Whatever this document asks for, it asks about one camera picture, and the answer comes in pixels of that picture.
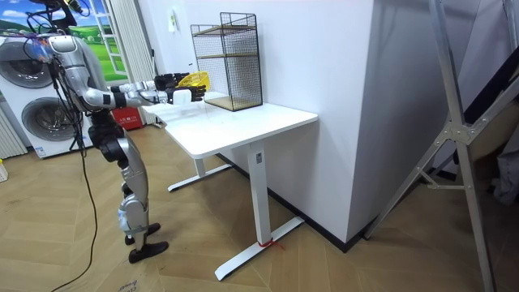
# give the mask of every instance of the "humanoid robot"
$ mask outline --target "humanoid robot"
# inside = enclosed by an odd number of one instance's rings
[[[34,2],[45,4],[46,11],[61,8],[66,12],[65,19],[54,22],[58,24],[56,32],[26,36],[32,39],[31,44],[27,44],[28,52],[49,65],[54,87],[58,90],[61,84],[75,114],[87,113],[91,117],[88,134],[93,146],[101,150],[107,161],[116,161],[121,169],[123,200],[118,217],[119,226],[126,234],[126,245],[135,244],[129,255],[130,263],[162,253],[168,248],[167,242],[147,243],[147,237],[161,226],[148,222],[148,176],[144,163],[139,150],[110,111],[166,102],[201,101],[205,88],[175,88],[186,74],[173,74],[108,89],[96,55],[81,39],[66,34],[68,25],[75,25],[67,4],[63,0]]]

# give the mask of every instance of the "white desk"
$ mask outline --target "white desk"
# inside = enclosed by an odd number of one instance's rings
[[[223,165],[205,172],[204,157],[237,146],[247,147],[258,242],[220,266],[215,271],[218,280],[303,223],[303,219],[295,217],[277,230],[270,230],[263,139],[314,122],[317,114],[268,103],[233,113],[202,101],[189,105],[153,105],[144,107],[144,110],[165,123],[168,135],[195,160],[198,175],[175,183],[168,188],[169,191],[231,166]]]

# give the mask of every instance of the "desk foot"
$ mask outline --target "desk foot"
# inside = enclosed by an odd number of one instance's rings
[[[272,232],[272,240],[277,241],[282,238],[285,234],[288,234],[294,228],[298,227],[304,222],[301,217],[294,217],[290,221],[286,222],[280,228],[274,230]],[[254,243],[250,247],[248,247],[245,251],[240,252],[234,258],[228,260],[223,265],[217,268],[214,274],[217,276],[218,281],[221,281],[223,278],[229,276],[235,269],[241,267],[247,261],[255,257],[257,254],[262,252],[266,247],[260,247],[258,243]]]
[[[168,187],[168,191],[176,191],[177,189],[181,188],[181,187],[184,187],[190,183],[194,183],[196,181],[199,181],[200,179],[202,178],[206,178],[207,176],[211,175],[211,174],[216,174],[216,173],[219,173],[221,172],[222,170],[226,170],[228,169],[229,167],[233,167],[232,165],[229,165],[229,164],[225,164],[225,165],[222,165],[222,166],[218,166],[216,169],[214,170],[209,170],[208,172],[205,173],[204,176],[200,177],[199,175],[196,175],[192,178],[188,178],[188,179],[185,179],[181,182],[177,182],[175,184],[172,184],[171,186]]]

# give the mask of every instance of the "yellow object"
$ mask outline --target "yellow object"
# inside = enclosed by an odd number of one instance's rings
[[[205,85],[205,90],[209,90],[208,73],[204,71],[198,71],[195,73],[191,73],[188,76],[184,77],[182,80],[180,80],[177,87],[202,85]]]

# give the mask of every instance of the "desk tabletop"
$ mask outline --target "desk tabletop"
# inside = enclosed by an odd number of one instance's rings
[[[317,120],[317,114],[263,103],[231,112],[203,101],[144,106],[191,158],[201,159]]]

